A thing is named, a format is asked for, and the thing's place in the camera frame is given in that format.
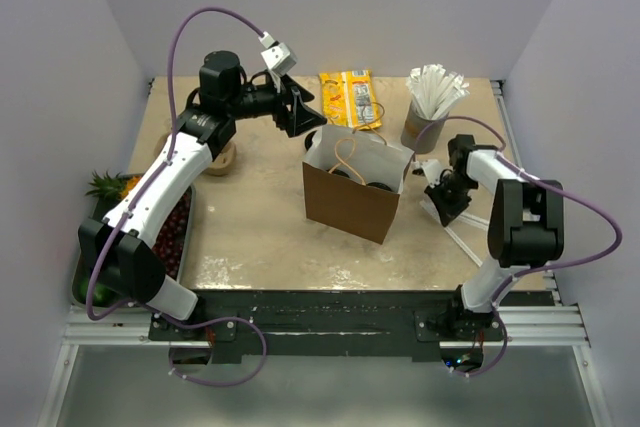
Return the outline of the white straw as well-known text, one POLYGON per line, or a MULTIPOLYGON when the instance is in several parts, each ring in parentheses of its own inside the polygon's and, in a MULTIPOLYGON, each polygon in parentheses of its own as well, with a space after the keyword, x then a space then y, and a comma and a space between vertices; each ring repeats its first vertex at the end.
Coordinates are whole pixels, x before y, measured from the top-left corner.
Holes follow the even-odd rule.
POLYGON ((487 231, 489 227, 489 221, 487 219, 478 217, 473 214, 468 214, 466 212, 460 214, 458 217, 458 220, 460 222, 464 222, 468 225, 471 225, 473 227, 476 227, 485 231, 487 231))
MULTIPOLYGON (((433 206, 428 204, 425 200, 420 201, 419 205, 430 217, 432 217, 436 221, 439 226, 441 226, 436 209, 433 206)), ((466 254, 466 256, 478 268, 480 268, 483 261, 478 255, 473 252, 473 250, 466 244, 466 242, 461 237, 459 237, 450 227, 444 227, 444 231, 451 238, 451 240, 466 254)))

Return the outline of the black plastic cup lid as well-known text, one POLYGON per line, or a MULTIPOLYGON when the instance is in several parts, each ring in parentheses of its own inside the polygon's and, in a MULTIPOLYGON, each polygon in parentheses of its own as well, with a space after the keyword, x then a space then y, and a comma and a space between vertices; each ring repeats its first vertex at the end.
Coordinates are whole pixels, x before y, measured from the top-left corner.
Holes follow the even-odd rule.
POLYGON ((340 163, 330 167, 327 170, 327 172, 329 174, 331 174, 331 175, 336 175, 336 176, 340 176, 340 177, 344 177, 344 178, 350 178, 351 177, 350 170, 344 164, 340 164, 340 163))

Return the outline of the brown paper bag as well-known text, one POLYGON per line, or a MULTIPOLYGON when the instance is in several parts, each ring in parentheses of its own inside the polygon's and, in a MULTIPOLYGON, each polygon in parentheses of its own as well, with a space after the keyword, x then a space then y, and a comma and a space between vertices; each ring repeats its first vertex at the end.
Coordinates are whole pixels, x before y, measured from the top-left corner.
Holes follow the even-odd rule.
POLYGON ((414 151, 372 129, 329 122, 315 132, 302 160, 306 218, 382 244, 394 222, 414 151), (350 170, 350 178, 327 172, 338 163, 350 170), (372 181, 394 192, 367 187, 372 181))

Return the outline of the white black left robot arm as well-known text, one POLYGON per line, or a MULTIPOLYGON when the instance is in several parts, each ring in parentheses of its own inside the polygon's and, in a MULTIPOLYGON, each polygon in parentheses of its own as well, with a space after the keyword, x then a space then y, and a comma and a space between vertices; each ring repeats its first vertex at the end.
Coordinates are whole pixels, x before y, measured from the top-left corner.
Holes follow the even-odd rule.
POLYGON ((170 277, 153 250, 169 214, 231 141, 237 121, 268 116, 288 137, 327 122, 309 107, 313 94, 289 76, 296 63, 289 48, 276 44, 261 56, 266 80, 256 85, 235 53, 208 54, 198 87, 184 110, 172 115, 172 132, 151 167, 115 207, 99 220, 85 220, 78 230, 90 269, 88 287, 101 283, 123 302, 172 317, 173 329, 185 339, 205 332, 207 315, 196 308, 197 294, 170 277))

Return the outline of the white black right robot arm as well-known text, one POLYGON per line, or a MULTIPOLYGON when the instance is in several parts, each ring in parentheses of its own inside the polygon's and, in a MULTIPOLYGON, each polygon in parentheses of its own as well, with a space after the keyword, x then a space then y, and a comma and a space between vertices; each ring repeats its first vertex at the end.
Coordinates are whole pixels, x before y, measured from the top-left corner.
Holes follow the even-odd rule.
POLYGON ((445 316, 448 333, 469 339, 492 318, 506 289, 521 274, 557 260, 564 250, 562 186, 527 180, 496 146, 480 145, 459 134, 448 143, 449 165, 419 163, 426 177, 426 198, 448 227, 469 207, 470 192, 480 187, 493 196, 487 225, 488 257, 477 274, 459 286, 445 316))

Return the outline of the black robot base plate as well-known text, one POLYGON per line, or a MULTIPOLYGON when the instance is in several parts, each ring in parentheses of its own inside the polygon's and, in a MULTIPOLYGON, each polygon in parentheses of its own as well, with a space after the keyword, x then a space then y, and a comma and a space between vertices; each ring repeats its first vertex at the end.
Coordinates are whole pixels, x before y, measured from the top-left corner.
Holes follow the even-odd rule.
POLYGON ((491 313, 466 313, 455 291, 200 290, 187 328, 153 319, 149 337, 214 342, 216 363, 244 355, 404 357, 438 361, 443 342, 500 341, 491 313))

